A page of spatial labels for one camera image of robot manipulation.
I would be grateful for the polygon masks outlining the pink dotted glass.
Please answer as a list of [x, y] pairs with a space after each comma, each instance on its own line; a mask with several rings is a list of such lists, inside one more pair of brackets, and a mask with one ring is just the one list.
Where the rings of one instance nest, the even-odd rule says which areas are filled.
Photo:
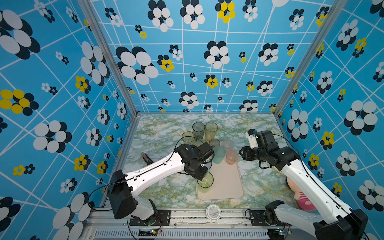
[[239, 159], [238, 152], [230, 150], [226, 153], [226, 162], [228, 165], [234, 165]]

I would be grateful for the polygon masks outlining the clear dotted glass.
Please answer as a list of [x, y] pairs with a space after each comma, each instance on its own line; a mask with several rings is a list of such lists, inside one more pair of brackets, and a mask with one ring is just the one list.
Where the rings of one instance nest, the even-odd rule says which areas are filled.
[[227, 152], [230, 151], [230, 150], [233, 150], [234, 149], [234, 145], [235, 145], [234, 142], [232, 140], [229, 140], [229, 139], [224, 140], [222, 142], [222, 146], [225, 148], [225, 150]]

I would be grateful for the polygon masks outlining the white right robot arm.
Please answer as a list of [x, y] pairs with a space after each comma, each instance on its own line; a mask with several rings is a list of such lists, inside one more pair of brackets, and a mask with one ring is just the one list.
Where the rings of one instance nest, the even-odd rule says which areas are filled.
[[360, 240], [365, 234], [368, 216], [353, 210], [335, 196], [308, 170], [299, 155], [289, 147], [268, 152], [258, 147], [242, 147], [245, 161], [267, 162], [291, 180], [312, 202], [317, 214], [295, 209], [276, 200], [266, 206], [266, 222], [279, 222], [297, 227], [318, 240]]

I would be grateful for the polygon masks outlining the small grey glass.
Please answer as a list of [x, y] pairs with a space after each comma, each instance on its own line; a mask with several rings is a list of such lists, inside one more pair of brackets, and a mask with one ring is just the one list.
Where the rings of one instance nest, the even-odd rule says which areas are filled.
[[218, 140], [218, 139], [211, 139], [209, 141], [209, 145], [211, 147], [216, 147], [216, 146], [220, 146], [221, 145], [221, 142]]

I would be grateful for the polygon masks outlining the light green short glass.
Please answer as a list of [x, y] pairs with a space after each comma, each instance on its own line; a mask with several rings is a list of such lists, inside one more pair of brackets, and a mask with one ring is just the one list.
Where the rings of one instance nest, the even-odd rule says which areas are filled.
[[198, 140], [196, 140], [196, 146], [200, 146], [200, 145], [202, 145], [202, 144], [204, 144], [206, 142], [207, 141], [205, 139], [198, 139]]

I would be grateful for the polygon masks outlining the teal glass lowest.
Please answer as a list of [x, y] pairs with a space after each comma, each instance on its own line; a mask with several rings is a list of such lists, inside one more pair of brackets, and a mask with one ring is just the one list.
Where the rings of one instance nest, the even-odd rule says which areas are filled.
[[226, 149], [223, 146], [214, 146], [213, 150], [215, 153], [215, 156], [213, 157], [213, 163], [220, 164], [226, 155]]

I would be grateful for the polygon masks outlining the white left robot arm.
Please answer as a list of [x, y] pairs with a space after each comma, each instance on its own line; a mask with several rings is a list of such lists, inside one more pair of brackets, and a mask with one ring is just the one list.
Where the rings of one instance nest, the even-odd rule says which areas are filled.
[[208, 168], [205, 166], [215, 156], [208, 143], [196, 147], [181, 144], [163, 159], [140, 170], [124, 174], [118, 170], [113, 173], [106, 193], [116, 220], [129, 215], [143, 221], [157, 217], [158, 212], [152, 200], [139, 197], [140, 193], [160, 180], [184, 171], [196, 180], [203, 180]]

